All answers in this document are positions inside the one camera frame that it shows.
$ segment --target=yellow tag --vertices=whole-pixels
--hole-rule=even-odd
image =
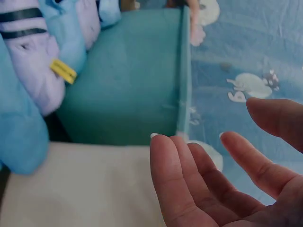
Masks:
[[[70,84],[73,84],[77,77],[77,73],[59,59],[53,60],[50,68]]]

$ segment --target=blue fabric with print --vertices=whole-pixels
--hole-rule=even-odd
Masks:
[[[257,189],[235,164],[219,135],[235,131],[274,162],[303,173],[303,155],[262,131],[245,104],[252,96],[303,103],[303,2],[214,1],[220,8],[215,21],[211,18],[214,4],[200,1],[208,10],[204,16],[210,18],[205,18],[204,42],[191,48],[195,111],[189,136],[223,156],[223,172],[239,190],[270,204],[273,199]]]
[[[0,169],[31,174],[44,161],[49,139],[38,108],[19,82],[0,35]]]

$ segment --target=fingernail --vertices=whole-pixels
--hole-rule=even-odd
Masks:
[[[152,134],[151,134],[151,139],[152,139],[153,137],[157,136],[157,135],[158,135],[157,133],[152,133]]]

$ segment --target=human hand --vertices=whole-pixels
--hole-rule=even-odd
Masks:
[[[303,105],[251,98],[255,123],[303,152]],[[151,140],[151,175],[168,227],[295,227],[303,225],[303,176],[276,165],[235,132],[221,141],[254,184],[276,199],[264,206],[237,191],[197,144],[158,135]]]

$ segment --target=bed sheet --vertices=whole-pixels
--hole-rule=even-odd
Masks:
[[[189,137],[223,156],[223,173],[236,188],[271,204],[273,199],[235,164],[219,135],[238,132],[274,162],[303,173],[303,154],[258,128],[246,109],[249,97],[303,102],[303,2],[200,0],[200,9],[206,37],[191,47]]]

